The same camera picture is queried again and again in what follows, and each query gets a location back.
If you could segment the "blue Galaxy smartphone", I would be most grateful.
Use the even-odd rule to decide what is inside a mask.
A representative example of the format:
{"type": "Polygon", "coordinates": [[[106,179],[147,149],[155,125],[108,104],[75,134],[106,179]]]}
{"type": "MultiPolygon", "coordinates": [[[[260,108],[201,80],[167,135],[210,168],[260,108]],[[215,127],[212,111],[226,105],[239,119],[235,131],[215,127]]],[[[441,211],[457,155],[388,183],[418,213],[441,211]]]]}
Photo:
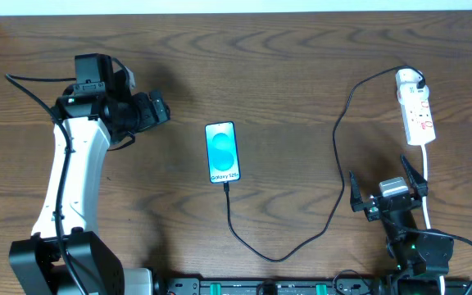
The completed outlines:
{"type": "Polygon", "coordinates": [[[212,184],[238,181],[241,171],[233,121],[205,126],[209,180],[212,184]]]}

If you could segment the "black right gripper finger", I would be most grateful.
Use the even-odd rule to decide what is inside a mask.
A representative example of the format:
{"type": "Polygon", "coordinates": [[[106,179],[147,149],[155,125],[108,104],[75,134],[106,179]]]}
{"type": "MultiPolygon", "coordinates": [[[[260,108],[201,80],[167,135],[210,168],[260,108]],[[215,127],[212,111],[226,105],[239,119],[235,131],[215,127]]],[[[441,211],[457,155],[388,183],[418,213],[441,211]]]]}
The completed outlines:
{"type": "Polygon", "coordinates": [[[361,197],[359,185],[352,171],[349,172],[349,176],[351,185],[350,206],[353,212],[362,211],[364,209],[364,202],[361,197]]]}
{"type": "Polygon", "coordinates": [[[419,173],[407,160],[407,158],[401,154],[400,160],[404,171],[406,172],[407,178],[410,181],[411,187],[414,190],[415,195],[420,197],[428,196],[428,182],[424,176],[419,173]]]}

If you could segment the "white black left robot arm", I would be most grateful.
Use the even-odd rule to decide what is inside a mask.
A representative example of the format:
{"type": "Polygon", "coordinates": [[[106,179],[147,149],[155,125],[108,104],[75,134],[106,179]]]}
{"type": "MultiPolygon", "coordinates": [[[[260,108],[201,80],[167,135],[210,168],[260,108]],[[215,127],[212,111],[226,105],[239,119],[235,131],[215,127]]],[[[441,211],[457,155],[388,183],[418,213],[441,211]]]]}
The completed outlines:
{"type": "Polygon", "coordinates": [[[134,74],[105,54],[75,57],[75,77],[52,107],[55,152],[48,191],[29,238],[9,262],[27,294],[164,294],[147,268],[126,269],[98,234],[98,194],[108,152],[170,119],[158,91],[133,93],[134,74]]]}

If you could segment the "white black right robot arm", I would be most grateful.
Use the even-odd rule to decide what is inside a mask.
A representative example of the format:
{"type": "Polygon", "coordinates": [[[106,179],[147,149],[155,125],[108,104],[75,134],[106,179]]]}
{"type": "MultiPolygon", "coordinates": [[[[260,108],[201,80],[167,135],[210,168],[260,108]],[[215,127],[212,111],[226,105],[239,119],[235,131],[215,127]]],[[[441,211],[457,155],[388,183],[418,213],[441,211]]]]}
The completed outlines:
{"type": "Polygon", "coordinates": [[[375,280],[374,294],[431,294],[439,291],[440,278],[449,272],[454,239],[436,229],[418,229],[412,211],[423,205],[428,182],[410,162],[401,157],[407,178],[397,177],[379,184],[380,194],[366,201],[356,176],[350,173],[350,205],[366,219],[380,221],[386,233],[388,254],[397,269],[375,280]]]}

